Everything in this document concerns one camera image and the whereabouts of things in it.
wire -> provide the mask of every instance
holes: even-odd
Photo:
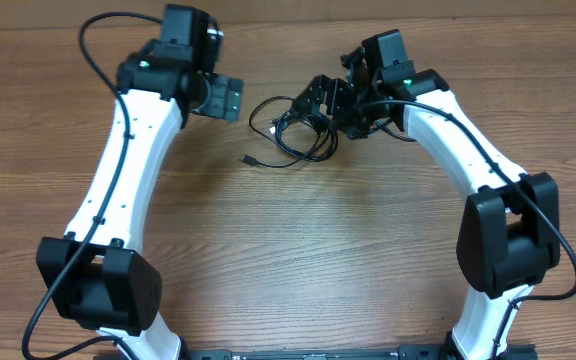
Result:
[[[495,338],[493,339],[493,348],[492,348],[491,359],[499,359],[499,357],[497,356],[497,350],[500,346],[501,337],[503,336],[503,333],[506,329],[506,326],[508,325],[508,321],[510,320],[510,315],[512,314],[512,310],[517,309],[519,303],[524,302],[524,301],[531,301],[531,300],[532,301],[566,300],[566,299],[569,299],[576,294],[576,255],[575,255],[575,252],[573,251],[572,247],[570,246],[570,244],[568,243],[566,238],[563,236],[563,234],[548,219],[548,217],[541,211],[541,209],[539,209],[537,204],[535,204],[535,202],[532,201],[532,199],[530,199],[528,197],[528,195],[526,195],[526,193],[524,193],[521,190],[519,185],[517,185],[514,181],[512,181],[506,174],[503,173],[503,171],[501,171],[501,169],[499,168],[499,165],[490,157],[490,155],[488,155],[488,153],[486,153],[486,150],[484,150],[483,146],[481,146],[481,144],[479,143],[477,138],[470,132],[470,130],[464,124],[462,124],[459,120],[457,120],[457,118],[455,118],[454,115],[446,113],[445,111],[442,111],[440,109],[437,109],[435,107],[432,107],[432,106],[429,106],[426,104],[421,104],[421,103],[412,102],[412,101],[405,101],[405,100],[381,100],[381,101],[376,101],[376,102],[372,102],[372,103],[367,103],[367,104],[363,104],[363,105],[358,106],[356,111],[361,112],[362,110],[365,110],[366,108],[375,107],[375,106],[382,106],[382,105],[389,105],[389,104],[409,105],[409,106],[422,108],[424,110],[428,110],[428,111],[433,112],[437,115],[440,115],[440,116],[446,118],[446,120],[455,124],[464,133],[464,135],[466,135],[466,137],[468,138],[468,140],[470,140],[470,142],[473,144],[473,146],[475,146],[477,151],[481,154],[481,156],[488,163],[488,165],[490,165],[492,170],[502,180],[504,180],[508,184],[508,186],[510,186],[519,195],[519,197],[525,203],[525,205],[528,206],[528,208],[530,208],[530,210],[535,215],[537,215],[537,217],[540,218],[544,222],[546,227],[548,227],[548,229],[557,237],[557,240],[559,240],[559,243],[564,248],[564,250],[566,251],[566,254],[568,254],[568,257],[570,258],[570,262],[572,263],[573,269],[575,271],[575,283],[570,290],[566,291],[563,294],[559,294],[559,295],[521,296],[521,297],[513,299],[512,301],[509,302],[508,307],[506,308],[506,311],[504,313],[504,317],[503,317],[501,324],[499,326],[499,329],[497,330],[497,334],[496,334]]]
[[[371,132],[370,132],[371,134],[374,132],[377,132],[379,130],[382,130],[383,132],[394,137],[397,140],[401,140],[404,142],[417,142],[417,140],[415,140],[411,137],[400,135],[400,134],[397,134],[394,131],[390,130],[390,128],[388,128],[388,124],[392,122],[392,118],[388,119],[384,122],[382,122],[381,120],[377,120],[375,122],[377,123],[377,126],[375,127],[375,129],[371,130]]]
[[[93,23],[95,23],[99,20],[102,20],[102,19],[110,18],[110,17],[133,17],[133,18],[144,19],[144,20],[148,20],[148,21],[152,21],[152,22],[161,24],[160,19],[158,19],[156,17],[148,16],[148,15],[142,15],[142,14],[133,13],[133,12],[107,12],[107,13],[93,16],[92,18],[86,20],[86,22],[84,22],[84,24],[79,29],[79,49],[81,50],[81,53],[83,54],[84,58],[86,59],[86,62],[88,62],[90,67],[92,67],[92,69],[95,71],[95,73],[97,73],[97,75],[99,75],[101,80],[103,80],[103,82],[110,89],[110,91],[112,91],[113,95],[117,99],[117,102],[119,103],[119,106],[121,107],[121,111],[122,111],[122,113],[124,115],[124,119],[125,119],[124,120],[124,125],[125,125],[124,141],[122,144],[121,153],[119,155],[119,160],[117,161],[117,167],[115,168],[115,172],[113,174],[112,180],[110,181],[110,185],[108,185],[108,190],[106,191],[106,195],[104,196],[104,199],[101,203],[101,206],[99,207],[99,211],[97,212],[97,215],[93,218],[93,223],[92,223],[92,226],[90,227],[90,230],[88,230],[88,233],[83,238],[81,245],[79,246],[79,249],[77,249],[77,251],[72,255],[72,257],[70,258],[70,260],[68,261],[68,263],[66,264],[64,269],[59,273],[59,275],[57,276],[55,281],[52,283],[52,285],[50,286],[48,291],[46,291],[46,294],[44,295],[44,297],[39,302],[37,309],[35,310],[33,315],[30,317],[30,321],[28,321],[28,325],[26,326],[26,330],[24,332],[24,336],[23,336],[23,339],[21,341],[21,352],[24,355],[24,357],[28,360],[61,359],[61,358],[64,358],[70,354],[73,354],[73,353],[75,353],[75,352],[77,352],[83,348],[86,348],[90,345],[93,345],[93,344],[96,344],[96,343],[99,343],[102,341],[115,342],[117,345],[119,345],[124,350],[124,352],[129,356],[129,358],[131,360],[137,360],[137,357],[132,352],[132,350],[126,345],[126,343],[123,341],[123,339],[121,339],[118,336],[100,336],[97,338],[93,338],[93,339],[85,341],[79,345],[76,345],[70,349],[62,351],[59,354],[48,356],[48,357],[43,357],[43,358],[33,356],[30,353],[30,349],[29,349],[30,337],[32,335],[33,330],[35,329],[35,326],[37,325],[37,322],[39,321],[39,317],[41,317],[41,314],[43,313],[44,309],[46,308],[46,306],[50,302],[50,299],[52,299],[52,296],[55,294],[55,292],[57,291],[57,289],[59,288],[59,286],[63,282],[64,278],[68,275],[68,273],[72,270],[72,268],[77,265],[78,260],[81,257],[84,249],[90,243],[93,235],[95,234],[95,231],[99,227],[99,224],[102,221],[101,219],[103,219],[104,212],[106,211],[106,208],[108,207],[108,203],[110,202],[110,198],[112,197],[112,193],[115,190],[115,187],[117,186],[117,181],[119,181],[119,175],[121,174],[121,170],[122,170],[124,162],[126,160],[126,154],[128,152],[128,143],[130,142],[131,134],[130,134],[130,116],[128,114],[128,108],[126,107],[126,103],[124,102],[123,98],[119,94],[119,91],[117,90],[115,85],[110,81],[110,79],[106,76],[106,74],[104,74],[104,72],[99,68],[99,66],[92,59],[92,57],[88,53],[88,50],[86,49],[86,45],[84,43],[84,34],[86,32],[86,29],[88,29],[88,27],[90,25],[92,25]]]
[[[273,124],[275,125],[274,139],[264,134],[263,132],[259,131],[257,128],[255,128],[252,122],[255,119],[255,117],[259,114],[259,112],[269,104],[280,100],[292,101],[294,99],[290,96],[274,96],[264,100],[250,114],[250,117],[248,118],[248,125],[254,132],[261,135],[271,143],[275,144],[275,146],[283,150],[285,153],[295,157],[296,159],[285,165],[270,165],[260,162],[257,159],[246,155],[244,156],[244,159],[242,161],[251,166],[259,165],[274,169],[285,169],[287,167],[295,165],[300,161],[321,162],[330,159],[330,157],[335,153],[335,151],[337,151],[337,147],[339,145],[339,137],[337,135],[337,130],[334,128],[333,122],[326,115],[322,113],[319,113],[319,115],[302,116],[298,115],[296,112],[291,110],[284,112],[279,118],[272,121]],[[302,124],[313,129],[317,133],[317,138],[315,139],[314,144],[305,153],[292,149],[283,141],[284,131],[290,125],[297,122],[301,122]],[[326,149],[321,154],[315,155],[315,153],[321,150],[325,144],[328,144],[328,147],[326,147]]]

wooden table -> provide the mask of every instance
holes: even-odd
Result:
[[[190,120],[163,165],[145,233],[144,255],[164,280],[161,312],[191,347],[440,343],[459,318],[463,205],[418,144],[344,138],[329,161],[290,170],[238,160],[286,161],[248,129],[252,108],[296,95],[315,75],[343,75],[339,54],[394,27],[417,68],[438,70],[510,159],[557,180],[561,226],[576,250],[576,17],[228,26],[218,70],[246,80],[242,120]],[[88,41],[114,74],[157,31],[96,29]],[[37,245],[63,233],[110,126],[111,94],[84,63],[76,32],[0,32],[0,359],[21,358],[45,292]],[[536,292],[571,283],[562,255]],[[92,335],[50,305],[31,349],[48,355]],[[510,340],[537,344],[543,359],[576,359],[576,297],[525,304]]]

robotic arm link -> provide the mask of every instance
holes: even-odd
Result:
[[[80,41],[88,25],[110,16],[160,22],[132,13],[102,14],[82,27]],[[205,12],[168,5],[160,38],[120,65],[117,87],[81,42],[87,60],[117,98],[115,115],[90,189],[64,238],[45,237],[37,250],[37,266],[49,290],[24,334],[24,357],[38,359],[29,352],[30,335],[52,299],[60,316],[101,336],[47,359],[107,340],[122,351],[117,359],[130,360],[537,359],[534,346],[508,346],[506,337],[522,301],[560,300],[576,293],[575,283],[566,294],[529,295],[558,264],[560,244],[576,274],[574,252],[558,231],[557,186],[548,174],[528,175],[499,152],[464,114],[439,74],[416,72],[397,30],[366,39],[342,56],[349,70],[346,80],[315,77],[292,99],[288,120],[274,122],[275,131],[310,119],[316,131],[327,128],[335,136],[341,131],[358,139],[394,122],[446,172],[465,201],[457,259],[470,286],[461,318],[445,343],[332,352],[188,350],[159,313],[162,281],[141,256],[143,227],[161,164],[188,114],[229,121],[239,117],[243,82],[213,72],[222,37]],[[320,112],[321,105],[331,119]],[[292,155],[296,161],[319,161],[314,153],[320,147]],[[244,162],[261,164],[248,156]],[[507,225],[510,212],[521,214],[521,220]]]

